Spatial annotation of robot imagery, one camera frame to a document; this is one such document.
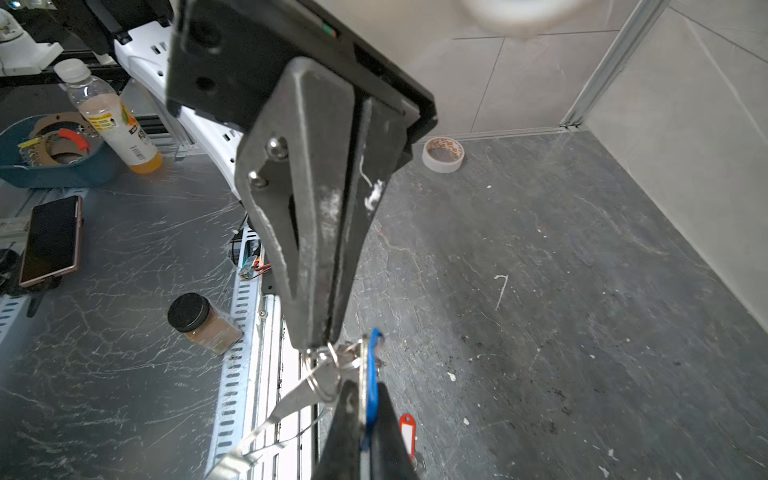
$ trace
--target jar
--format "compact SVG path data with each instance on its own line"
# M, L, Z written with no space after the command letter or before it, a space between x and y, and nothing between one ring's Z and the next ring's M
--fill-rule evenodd
M217 355L226 352L243 336L229 315L198 293L185 293L174 300L168 308L168 323Z

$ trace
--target phone screen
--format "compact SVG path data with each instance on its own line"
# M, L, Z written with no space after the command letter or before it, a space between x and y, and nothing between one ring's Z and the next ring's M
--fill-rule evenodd
M32 209L19 283L75 265L78 200L72 196Z

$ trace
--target plastic bottle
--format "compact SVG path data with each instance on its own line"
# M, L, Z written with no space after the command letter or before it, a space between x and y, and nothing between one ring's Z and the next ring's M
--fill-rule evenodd
M72 104L131 170L148 174L160 168L163 156L106 81L91 75L77 58L60 61L53 69L66 82Z

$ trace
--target black jar lid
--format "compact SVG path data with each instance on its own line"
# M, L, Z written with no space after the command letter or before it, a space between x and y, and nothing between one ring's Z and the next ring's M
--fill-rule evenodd
M199 328L208 318L210 303L199 293L185 293L168 308L168 323L185 333Z

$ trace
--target bottle label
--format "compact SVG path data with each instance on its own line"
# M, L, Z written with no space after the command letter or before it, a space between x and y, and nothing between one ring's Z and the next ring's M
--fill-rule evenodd
M123 102L98 115L85 117L126 164L141 165L157 154L157 148Z

